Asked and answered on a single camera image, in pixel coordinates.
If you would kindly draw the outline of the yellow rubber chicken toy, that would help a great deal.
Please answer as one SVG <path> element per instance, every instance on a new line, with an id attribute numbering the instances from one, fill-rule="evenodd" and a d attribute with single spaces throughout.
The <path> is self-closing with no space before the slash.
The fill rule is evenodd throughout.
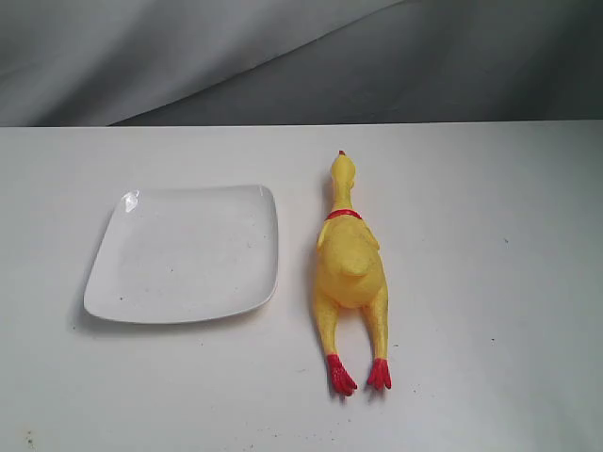
<path id="1" fill-rule="evenodd" d="M 366 320 L 372 365 L 367 385 L 391 387 L 388 364 L 388 288 L 380 245 L 352 205 L 356 167 L 343 151 L 331 167 L 333 206 L 316 244 L 313 315 L 334 392 L 352 396 L 357 384 L 341 362 L 335 333 L 342 309 L 359 310 Z"/>

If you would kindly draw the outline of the white square plate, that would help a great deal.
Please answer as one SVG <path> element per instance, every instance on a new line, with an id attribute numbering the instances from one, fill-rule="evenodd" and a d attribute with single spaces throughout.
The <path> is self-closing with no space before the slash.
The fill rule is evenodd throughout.
<path id="1" fill-rule="evenodd" d="M 83 306 L 102 320 L 145 325 L 239 315 L 271 298 L 278 258 L 266 186 L 132 190 L 112 212 Z"/>

